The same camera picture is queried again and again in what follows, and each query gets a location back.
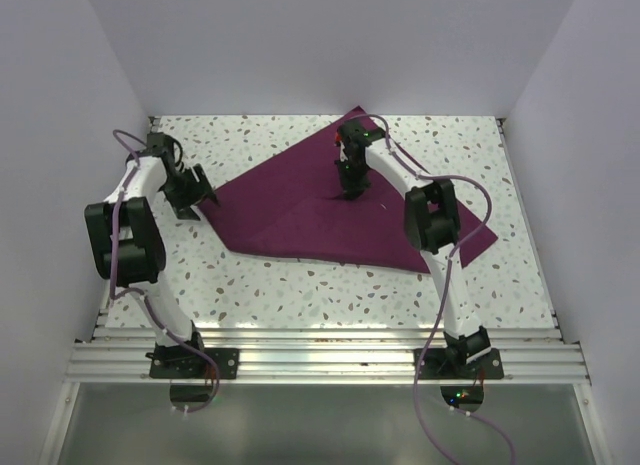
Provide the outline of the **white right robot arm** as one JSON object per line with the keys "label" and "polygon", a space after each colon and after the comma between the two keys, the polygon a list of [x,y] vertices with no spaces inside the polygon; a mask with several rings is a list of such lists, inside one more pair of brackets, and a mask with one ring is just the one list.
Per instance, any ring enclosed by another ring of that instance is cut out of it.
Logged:
{"label": "white right robot arm", "polygon": [[[357,115],[337,128],[335,144],[340,155],[336,166],[342,197],[354,200],[361,196],[370,186],[368,173],[375,171],[404,199],[405,236],[427,265],[441,300],[436,323],[444,326],[442,367],[467,378],[480,368],[481,360],[491,351],[491,342],[471,305],[461,247],[486,228],[492,213],[490,195],[474,179],[429,173],[390,137],[387,123],[368,130],[362,124],[366,117]],[[473,186],[486,200],[485,217],[467,236],[461,235],[456,181]]]}

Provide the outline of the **purple surgical drape cloth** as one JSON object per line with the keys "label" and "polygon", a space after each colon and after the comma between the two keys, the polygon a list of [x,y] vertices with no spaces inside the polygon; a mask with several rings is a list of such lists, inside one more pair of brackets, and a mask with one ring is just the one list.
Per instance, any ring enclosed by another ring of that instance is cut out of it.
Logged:
{"label": "purple surgical drape cloth", "polygon": [[342,198],[334,141],[356,107],[320,131],[222,185],[199,211],[235,253],[312,259],[425,273],[427,265],[403,230],[404,200],[375,171],[353,201]]}

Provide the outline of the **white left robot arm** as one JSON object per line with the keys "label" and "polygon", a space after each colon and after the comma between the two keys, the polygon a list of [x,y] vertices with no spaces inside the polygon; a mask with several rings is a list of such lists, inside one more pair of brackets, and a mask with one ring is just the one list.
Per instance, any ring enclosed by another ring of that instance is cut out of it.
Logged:
{"label": "white left robot arm", "polygon": [[207,368],[208,354],[169,289],[166,247],[151,209],[157,194],[165,195],[180,220],[196,220],[194,207],[215,198],[199,164],[175,169],[160,157],[129,156],[114,191],[88,205],[84,219],[96,269],[109,282],[109,298],[135,300],[155,334],[155,359],[172,359],[175,369],[193,378]]}

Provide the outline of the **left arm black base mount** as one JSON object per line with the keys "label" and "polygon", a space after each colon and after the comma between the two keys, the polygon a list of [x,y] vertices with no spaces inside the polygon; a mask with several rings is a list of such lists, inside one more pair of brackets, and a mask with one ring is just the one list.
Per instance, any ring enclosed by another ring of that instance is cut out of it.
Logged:
{"label": "left arm black base mount", "polygon": [[240,363],[237,348],[205,348],[208,360],[186,351],[179,346],[169,347],[164,352],[156,348],[145,357],[151,361],[149,376],[153,379],[202,379],[217,378],[234,380]]}

